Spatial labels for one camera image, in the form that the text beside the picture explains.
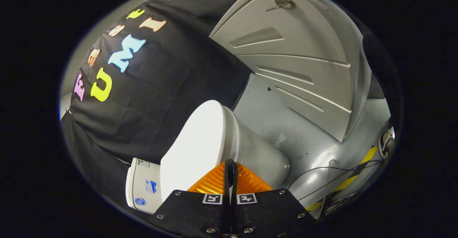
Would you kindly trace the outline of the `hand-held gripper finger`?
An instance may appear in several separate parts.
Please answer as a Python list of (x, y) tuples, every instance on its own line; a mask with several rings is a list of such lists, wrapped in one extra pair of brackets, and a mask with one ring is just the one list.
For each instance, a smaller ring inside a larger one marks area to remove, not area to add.
[(231, 169), (231, 233), (236, 237), (294, 238), (315, 225), (288, 189), (273, 189), (240, 163)]
[(170, 236), (222, 238), (230, 206), (231, 165), (214, 167), (189, 189), (175, 189), (153, 214), (153, 225)]

